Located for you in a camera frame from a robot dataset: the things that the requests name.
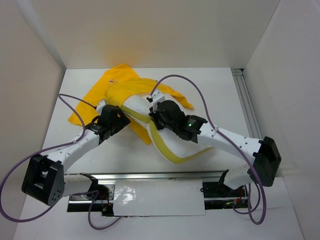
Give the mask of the yellow pillowcase with white print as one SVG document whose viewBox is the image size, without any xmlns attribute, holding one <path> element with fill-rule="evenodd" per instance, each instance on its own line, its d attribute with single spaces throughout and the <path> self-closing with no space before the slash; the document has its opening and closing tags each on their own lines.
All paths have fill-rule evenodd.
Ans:
<svg viewBox="0 0 320 240">
<path fill-rule="evenodd" d="M 149 94 L 156 80 L 151 78 L 141 78 L 131 67 L 121 64 L 107 70 L 95 85 L 84 96 L 83 100 L 93 106 L 105 99 L 108 104 L 122 107 L 123 103 L 131 96 Z M 173 88 L 161 83 L 158 87 L 164 94 L 170 94 L 184 108 L 194 109 L 193 105 L 188 102 L 187 98 L 174 90 Z M 97 116 L 96 110 L 84 102 L 78 103 L 76 112 L 80 115 L 85 125 Z M 130 118 L 129 127 L 137 136 L 146 144 L 152 143 L 147 130 Z M 68 121 L 73 125 L 81 126 L 81 121 L 75 113 L 72 113 Z"/>
</svg>

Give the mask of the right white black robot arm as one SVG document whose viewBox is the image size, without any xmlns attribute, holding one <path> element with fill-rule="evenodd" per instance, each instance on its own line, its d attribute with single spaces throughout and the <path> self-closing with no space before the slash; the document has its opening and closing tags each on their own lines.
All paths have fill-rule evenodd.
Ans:
<svg viewBox="0 0 320 240">
<path fill-rule="evenodd" d="M 245 165 L 221 175 L 218 190 L 223 196 L 230 196 L 235 189 L 250 183 L 273 185 L 282 160 L 273 138 L 250 138 L 212 127 L 205 118 L 186 115 L 172 100 L 156 102 L 149 110 L 157 132 L 170 131 L 185 142 L 218 148 L 245 161 Z"/>
</svg>

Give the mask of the white pillow with yellow edge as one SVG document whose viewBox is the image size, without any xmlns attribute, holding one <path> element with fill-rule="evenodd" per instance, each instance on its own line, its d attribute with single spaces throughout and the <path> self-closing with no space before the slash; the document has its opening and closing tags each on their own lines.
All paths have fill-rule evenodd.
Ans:
<svg viewBox="0 0 320 240">
<path fill-rule="evenodd" d="M 206 161 L 214 155 L 214 148 L 185 141 L 170 130 L 158 130 L 149 116 L 151 104 L 144 95 L 133 95 L 121 106 L 129 117 L 130 128 L 146 144 L 153 144 L 158 152 L 173 164 L 187 161 Z"/>
</svg>

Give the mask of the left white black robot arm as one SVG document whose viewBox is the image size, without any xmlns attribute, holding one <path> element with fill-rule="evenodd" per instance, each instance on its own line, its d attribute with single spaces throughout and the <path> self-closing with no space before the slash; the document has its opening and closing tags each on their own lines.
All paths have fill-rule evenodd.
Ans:
<svg viewBox="0 0 320 240">
<path fill-rule="evenodd" d="M 81 139 L 46 155 L 30 158 L 21 190 L 47 206 L 54 206 L 62 197 L 82 194 L 86 199 L 97 197 L 107 189 L 88 173 L 67 175 L 68 169 L 87 152 L 120 132 L 129 123 L 125 113 L 114 105 L 105 105 L 99 115 L 85 126 Z"/>
</svg>

